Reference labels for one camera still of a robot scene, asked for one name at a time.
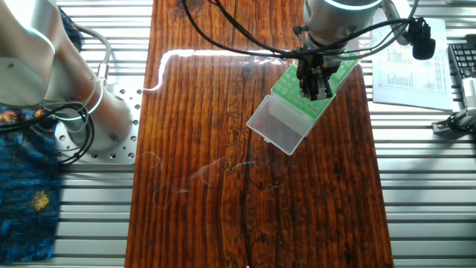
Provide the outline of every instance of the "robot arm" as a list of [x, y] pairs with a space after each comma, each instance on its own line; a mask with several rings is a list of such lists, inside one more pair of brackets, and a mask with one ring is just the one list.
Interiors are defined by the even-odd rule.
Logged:
[[[376, 10], [382, 7], [388, 20], [399, 19], [395, 3], [399, 0], [305, 0], [304, 20], [307, 35], [305, 45], [299, 51], [310, 51], [323, 48], [354, 34], [370, 24]], [[401, 25], [392, 25], [396, 41], [401, 45], [414, 46], [414, 57], [427, 60], [433, 56], [435, 43], [430, 38], [430, 28], [424, 19], [410, 22], [408, 32]], [[326, 50], [327, 55], [312, 54], [299, 60], [297, 77], [303, 96], [311, 101], [331, 98], [332, 91], [328, 80], [337, 72], [342, 57], [340, 54], [346, 42], [332, 50]]]
[[[0, 0], [0, 104], [79, 101], [94, 121], [93, 150], [114, 147], [132, 126], [129, 107], [109, 92], [69, 40], [54, 0]], [[73, 109], [55, 114], [76, 144], [85, 140]]]

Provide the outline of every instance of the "paper sheet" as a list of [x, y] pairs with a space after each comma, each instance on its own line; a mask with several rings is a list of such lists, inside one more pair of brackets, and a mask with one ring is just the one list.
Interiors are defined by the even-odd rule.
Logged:
[[[412, 46], [394, 42], [373, 58], [373, 101], [431, 109], [453, 110], [451, 77], [445, 22], [425, 19], [431, 27], [431, 38], [437, 42], [433, 58], [415, 60]], [[377, 39], [390, 27], [374, 31]]]

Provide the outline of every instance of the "wood grain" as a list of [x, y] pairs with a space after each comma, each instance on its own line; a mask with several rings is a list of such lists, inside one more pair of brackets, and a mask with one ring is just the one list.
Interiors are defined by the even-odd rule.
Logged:
[[[154, 1], [145, 86], [165, 73], [144, 93], [126, 267], [393, 267], [360, 68], [287, 156], [246, 122], [290, 61], [174, 51], [212, 49], [179, 3]], [[262, 41], [299, 45], [302, 3], [223, 4]], [[190, 6], [216, 41], [256, 48]]]

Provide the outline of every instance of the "gray robot arm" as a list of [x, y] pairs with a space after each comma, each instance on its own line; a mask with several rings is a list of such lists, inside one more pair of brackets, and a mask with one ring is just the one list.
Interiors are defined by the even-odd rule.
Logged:
[[[53, 0], [0, 0], [0, 104], [29, 107], [79, 101], [89, 110], [93, 150], [114, 147], [129, 133], [129, 107], [109, 92], [69, 40]], [[55, 114], [82, 144], [83, 120], [70, 109]]]

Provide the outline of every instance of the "metal mounting plate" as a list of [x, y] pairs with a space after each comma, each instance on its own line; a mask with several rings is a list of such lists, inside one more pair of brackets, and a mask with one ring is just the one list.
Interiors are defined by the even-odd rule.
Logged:
[[[137, 150], [137, 139], [139, 133], [139, 121], [141, 119], [142, 89], [133, 89], [118, 84], [108, 85], [107, 89], [113, 94], [126, 101], [132, 113], [132, 128], [127, 138], [125, 138], [116, 147], [102, 152], [88, 151], [74, 165], [133, 165], [135, 163], [135, 152]], [[66, 132], [62, 123], [58, 123], [55, 132], [57, 138], [55, 148], [58, 150], [58, 159], [66, 159], [72, 156], [75, 151], [68, 151], [76, 148]]]

